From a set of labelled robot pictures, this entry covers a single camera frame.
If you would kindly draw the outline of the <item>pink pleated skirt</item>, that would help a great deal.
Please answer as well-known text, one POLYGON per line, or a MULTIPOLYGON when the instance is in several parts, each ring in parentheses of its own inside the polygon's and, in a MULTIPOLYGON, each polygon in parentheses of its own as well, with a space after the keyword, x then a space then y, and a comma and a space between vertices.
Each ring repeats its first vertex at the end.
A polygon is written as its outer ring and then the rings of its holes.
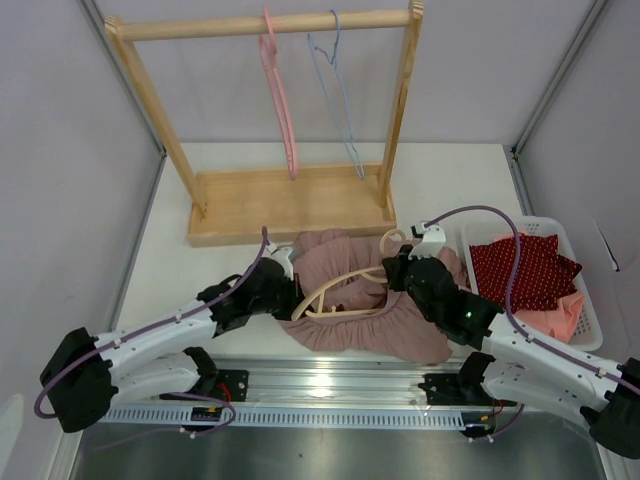
MULTIPOLYGON (((305 232, 294 242, 293 262, 301 291, 312 294, 335 278, 369 267, 380 267, 385 256, 404 245, 379 237, 351 237, 340 229, 305 232)), ((338 283, 325 294, 323 310, 346 310, 340 317, 307 317, 282 321, 280 326, 299 344, 315 352, 364 350, 424 365, 439 364, 452 356, 444 334, 424 319, 405 292, 357 277, 338 283)))

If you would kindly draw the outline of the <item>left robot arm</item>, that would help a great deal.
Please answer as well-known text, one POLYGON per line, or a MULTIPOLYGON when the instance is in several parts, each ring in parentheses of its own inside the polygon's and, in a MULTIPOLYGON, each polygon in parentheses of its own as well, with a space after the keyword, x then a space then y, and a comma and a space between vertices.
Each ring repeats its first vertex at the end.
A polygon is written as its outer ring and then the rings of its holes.
POLYGON ((256 315, 287 321, 301 300, 292 261, 270 255, 199 292, 168 318, 99 335, 77 328, 44 367, 34 412, 76 433, 121 404, 156 396, 207 399, 219 370, 204 344, 256 315))

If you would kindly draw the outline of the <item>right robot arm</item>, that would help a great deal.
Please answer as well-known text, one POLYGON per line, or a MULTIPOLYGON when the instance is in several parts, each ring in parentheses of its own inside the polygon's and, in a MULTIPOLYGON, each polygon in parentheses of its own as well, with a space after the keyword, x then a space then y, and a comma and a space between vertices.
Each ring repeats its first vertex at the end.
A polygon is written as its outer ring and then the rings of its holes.
POLYGON ((448 340, 474 349, 456 380, 468 403, 485 397, 545 410, 588 430, 602 447, 639 457, 639 362, 603 359, 519 323, 499 305, 460 288, 436 258, 382 262, 392 290, 406 293, 448 340))

